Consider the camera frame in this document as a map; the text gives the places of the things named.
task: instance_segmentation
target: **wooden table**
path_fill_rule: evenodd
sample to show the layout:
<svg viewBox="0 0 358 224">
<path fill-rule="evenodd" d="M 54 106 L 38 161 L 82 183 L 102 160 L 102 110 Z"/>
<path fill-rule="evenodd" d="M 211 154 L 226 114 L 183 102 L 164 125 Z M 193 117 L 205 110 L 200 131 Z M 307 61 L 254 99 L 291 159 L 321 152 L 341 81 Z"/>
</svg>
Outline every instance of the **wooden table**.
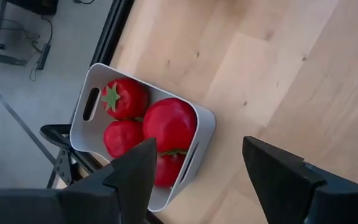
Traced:
<svg viewBox="0 0 358 224">
<path fill-rule="evenodd" d="M 216 116 L 165 223 L 267 222 L 243 136 L 358 183 L 358 1 L 137 0 L 111 66 Z"/>
</svg>

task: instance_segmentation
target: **tomato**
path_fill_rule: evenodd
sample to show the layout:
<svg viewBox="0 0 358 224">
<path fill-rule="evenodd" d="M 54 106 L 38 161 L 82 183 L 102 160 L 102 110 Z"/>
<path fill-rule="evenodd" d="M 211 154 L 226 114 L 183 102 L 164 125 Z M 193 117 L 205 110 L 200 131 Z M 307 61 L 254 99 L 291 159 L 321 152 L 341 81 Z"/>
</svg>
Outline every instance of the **tomato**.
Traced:
<svg viewBox="0 0 358 224">
<path fill-rule="evenodd" d="M 142 123 L 113 121 L 104 131 L 103 142 L 110 156 L 119 158 L 144 140 Z"/>
<path fill-rule="evenodd" d="M 156 138 L 157 152 L 188 150 L 196 132 L 197 117 L 182 100 L 167 98 L 154 103 L 144 116 L 143 134 Z"/>
<path fill-rule="evenodd" d="M 185 157 L 183 154 L 158 156 L 154 185 L 157 187 L 173 186 L 178 178 Z"/>
<path fill-rule="evenodd" d="M 142 116 L 149 103 L 149 93 L 131 78 L 118 78 L 102 90 L 104 109 L 116 119 Z"/>
</svg>

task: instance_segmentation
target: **black metal frame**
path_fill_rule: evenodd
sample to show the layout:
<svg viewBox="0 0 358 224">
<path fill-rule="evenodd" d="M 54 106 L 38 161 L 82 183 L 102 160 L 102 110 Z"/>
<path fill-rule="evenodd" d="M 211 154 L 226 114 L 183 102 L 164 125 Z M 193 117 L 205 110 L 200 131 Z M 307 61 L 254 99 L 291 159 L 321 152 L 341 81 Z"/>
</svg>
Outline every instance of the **black metal frame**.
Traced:
<svg viewBox="0 0 358 224">
<path fill-rule="evenodd" d="M 91 65 L 98 62 L 106 65 L 110 64 L 134 1 L 135 0 L 113 1 L 101 36 L 99 38 L 98 45 L 96 46 Z M 82 167 L 89 175 L 102 168 L 102 165 L 91 154 L 87 152 L 76 151 L 71 147 L 69 141 L 70 127 L 70 124 L 55 124 L 46 125 L 40 130 L 41 135 L 45 139 L 60 147 L 59 155 L 68 152 L 70 155 L 69 161 L 71 159 L 75 161 L 74 164 L 69 162 L 70 170 L 68 172 L 71 175 L 70 181 L 67 181 L 68 179 L 62 179 L 66 184 L 69 185 L 72 184 L 76 179 L 78 180 L 81 178 L 81 175 L 78 172 L 79 166 Z M 57 175 L 60 174 L 59 172 L 56 172 L 57 164 L 53 165 L 54 169 L 50 175 L 47 188 L 53 187 Z M 163 222 L 161 222 L 150 211 L 147 212 L 144 223 L 163 224 Z"/>
</svg>

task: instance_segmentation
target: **basket handle hole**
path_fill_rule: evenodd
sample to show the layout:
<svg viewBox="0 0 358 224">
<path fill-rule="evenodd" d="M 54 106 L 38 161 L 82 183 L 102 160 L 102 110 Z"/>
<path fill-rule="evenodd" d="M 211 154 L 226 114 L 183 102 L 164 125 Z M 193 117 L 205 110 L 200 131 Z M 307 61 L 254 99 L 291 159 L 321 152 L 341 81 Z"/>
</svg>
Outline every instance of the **basket handle hole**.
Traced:
<svg viewBox="0 0 358 224">
<path fill-rule="evenodd" d="M 180 183 L 182 183 L 183 179 L 186 177 L 186 174 L 187 174 L 187 171 L 189 169 L 189 166 L 191 164 L 191 162 L 193 161 L 193 157 L 194 157 L 194 154 L 196 153 L 197 151 L 197 148 L 198 148 L 198 143 L 196 144 L 193 152 L 191 152 L 190 154 L 190 159 L 189 159 L 189 162 L 187 163 L 186 167 L 185 167 L 185 171 L 183 172 L 183 174 L 181 175 L 180 177 Z"/>
<path fill-rule="evenodd" d="M 96 110 L 95 104 L 99 97 L 99 93 L 100 93 L 99 88 L 93 88 L 90 91 L 88 100 L 86 101 L 85 104 L 84 113 L 82 114 L 82 118 L 84 119 L 84 121 L 89 121 L 92 119 L 94 115 L 94 111 Z"/>
</svg>

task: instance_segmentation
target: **gray floor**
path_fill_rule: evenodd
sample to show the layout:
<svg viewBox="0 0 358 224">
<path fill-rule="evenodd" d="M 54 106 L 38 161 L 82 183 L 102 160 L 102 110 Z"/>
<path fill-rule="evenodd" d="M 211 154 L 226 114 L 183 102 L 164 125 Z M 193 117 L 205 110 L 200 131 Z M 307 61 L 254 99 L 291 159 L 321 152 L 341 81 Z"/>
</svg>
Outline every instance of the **gray floor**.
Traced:
<svg viewBox="0 0 358 224">
<path fill-rule="evenodd" d="M 58 149 L 42 139 L 39 129 L 69 122 L 111 3 L 59 1 L 57 14 L 50 18 L 52 48 L 35 82 L 29 80 L 29 74 L 37 55 L 26 67 L 0 63 L 0 93 L 54 156 Z M 6 19 L 39 33 L 40 46 L 49 38 L 50 27 L 39 15 L 8 4 Z M 5 30 L 1 42 L 7 44 L 7 54 L 22 58 L 34 54 L 18 32 Z M 51 171 L 52 165 L 0 102 L 0 187 L 44 188 Z"/>
</svg>

